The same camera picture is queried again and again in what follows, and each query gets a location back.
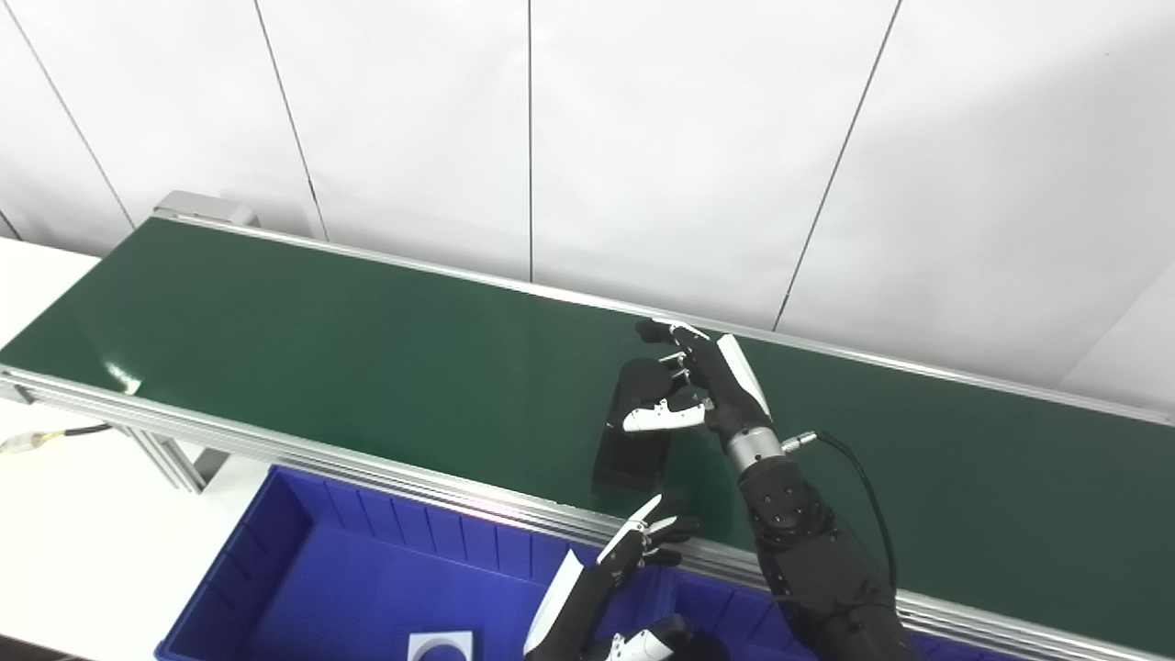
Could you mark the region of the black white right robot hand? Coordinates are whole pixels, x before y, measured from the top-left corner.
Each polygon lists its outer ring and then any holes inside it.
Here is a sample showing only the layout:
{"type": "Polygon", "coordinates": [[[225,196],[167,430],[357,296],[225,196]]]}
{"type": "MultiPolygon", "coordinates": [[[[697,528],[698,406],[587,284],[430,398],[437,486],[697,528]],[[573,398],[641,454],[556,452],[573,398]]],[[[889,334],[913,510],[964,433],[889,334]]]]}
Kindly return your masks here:
{"type": "Polygon", "coordinates": [[[662,359],[630,360],[622,367],[606,418],[626,436],[705,427],[721,443],[776,426],[767,398],[731,333],[718,339],[674,319],[634,323],[642,342],[671,344],[662,359]]]}

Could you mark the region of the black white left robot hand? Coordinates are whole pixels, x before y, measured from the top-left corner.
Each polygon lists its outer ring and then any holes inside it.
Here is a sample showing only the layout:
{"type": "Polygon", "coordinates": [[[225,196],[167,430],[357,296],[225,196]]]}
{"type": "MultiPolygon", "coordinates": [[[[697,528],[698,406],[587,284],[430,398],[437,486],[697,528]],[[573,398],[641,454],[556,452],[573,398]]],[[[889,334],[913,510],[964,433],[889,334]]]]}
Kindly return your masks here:
{"type": "Polygon", "coordinates": [[[606,640],[595,636],[612,598],[638,569],[682,562],[673,545],[687,542],[701,528],[697,515],[678,513],[682,503],[682,497],[667,493],[649,498],[627,515],[590,564],[568,552],[533,613],[523,657],[670,660],[687,649],[694,629],[676,612],[642,629],[616,633],[606,640]]]}

